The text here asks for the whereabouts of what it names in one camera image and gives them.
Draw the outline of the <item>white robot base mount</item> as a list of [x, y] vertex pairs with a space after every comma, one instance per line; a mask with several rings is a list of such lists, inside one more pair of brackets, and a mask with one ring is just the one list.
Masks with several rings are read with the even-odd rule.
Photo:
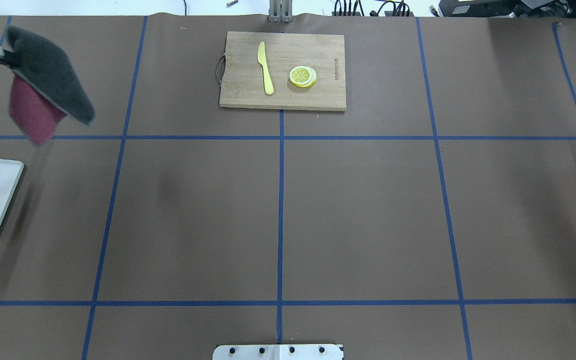
[[230, 344], [219, 345], [213, 360], [343, 360], [342, 345], [324, 344]]

